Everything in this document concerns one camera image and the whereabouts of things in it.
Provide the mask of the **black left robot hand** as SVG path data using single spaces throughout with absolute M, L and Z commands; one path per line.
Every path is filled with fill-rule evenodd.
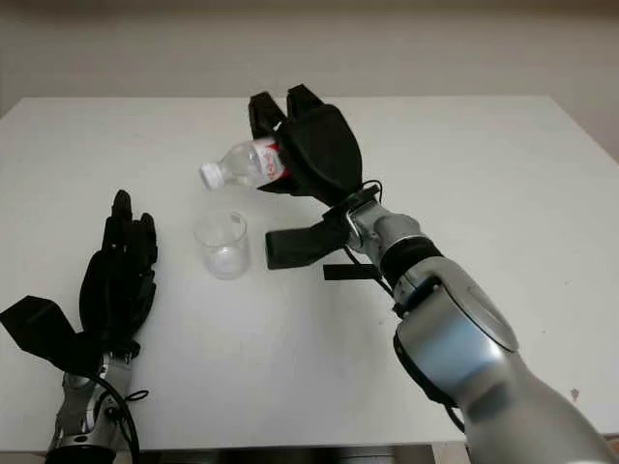
M 132 200 L 117 191 L 105 220 L 101 248 L 88 264 L 79 293 L 83 330 L 109 351 L 128 350 L 148 317 L 158 259 L 153 217 L 133 217 Z

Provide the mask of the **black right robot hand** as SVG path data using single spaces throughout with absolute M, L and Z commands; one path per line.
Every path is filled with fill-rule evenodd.
M 340 110 L 303 84 L 288 90 L 287 111 L 261 92 L 251 97 L 249 117 L 255 139 L 271 137 L 286 173 L 260 189 L 312 197 L 333 207 L 361 188 L 363 161 Z

